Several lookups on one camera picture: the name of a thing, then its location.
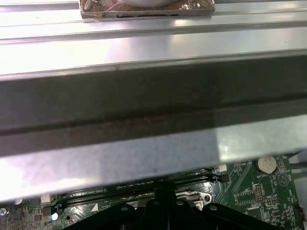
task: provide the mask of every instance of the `integrated circuit chip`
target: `integrated circuit chip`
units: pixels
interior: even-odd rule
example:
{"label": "integrated circuit chip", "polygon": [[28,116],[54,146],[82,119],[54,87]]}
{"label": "integrated circuit chip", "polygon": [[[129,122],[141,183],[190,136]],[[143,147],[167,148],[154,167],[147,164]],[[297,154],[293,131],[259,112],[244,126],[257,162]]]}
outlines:
{"label": "integrated circuit chip", "polygon": [[32,207],[40,206],[40,199],[39,199],[39,198],[31,199],[31,200],[30,200],[30,205],[31,205]]}
{"label": "integrated circuit chip", "polygon": [[44,207],[43,208],[43,216],[50,217],[51,216],[51,207]]}
{"label": "integrated circuit chip", "polygon": [[42,215],[35,215],[34,216],[34,222],[41,221],[41,220],[42,220]]}
{"label": "integrated circuit chip", "polygon": [[248,210],[247,214],[253,218],[261,219],[261,210],[259,208]]}

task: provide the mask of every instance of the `silver metal surface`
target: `silver metal surface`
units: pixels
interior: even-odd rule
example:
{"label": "silver metal surface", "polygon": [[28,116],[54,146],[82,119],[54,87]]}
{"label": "silver metal surface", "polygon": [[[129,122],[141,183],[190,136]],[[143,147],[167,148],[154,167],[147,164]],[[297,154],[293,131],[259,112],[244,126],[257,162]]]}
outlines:
{"label": "silver metal surface", "polygon": [[302,54],[307,47],[306,2],[217,4],[212,18],[113,22],[83,21],[78,9],[3,12],[0,75],[10,79],[41,71],[61,70],[63,74],[89,67],[118,69],[196,59],[262,58],[280,52]]}
{"label": "silver metal surface", "polygon": [[[58,4],[48,5],[55,9],[52,11],[46,10],[46,5],[44,10],[32,6],[33,11],[21,11],[13,5],[2,8],[3,82],[106,69],[292,56],[307,50],[307,1],[217,4],[212,18],[112,22],[83,21],[78,9],[60,10]],[[6,152],[9,140],[17,136],[11,148],[22,142],[29,145],[32,142],[25,141],[27,134],[2,135],[0,168],[8,173],[0,179],[6,188],[0,190],[0,200],[164,175],[307,145],[306,115],[227,126],[221,125],[224,118],[213,114],[217,128],[19,155]],[[59,136],[69,140],[74,132],[53,133],[50,139]],[[33,140],[40,135],[33,135]]]}
{"label": "silver metal surface", "polygon": [[121,0],[123,3],[138,7],[166,6],[178,0]]}

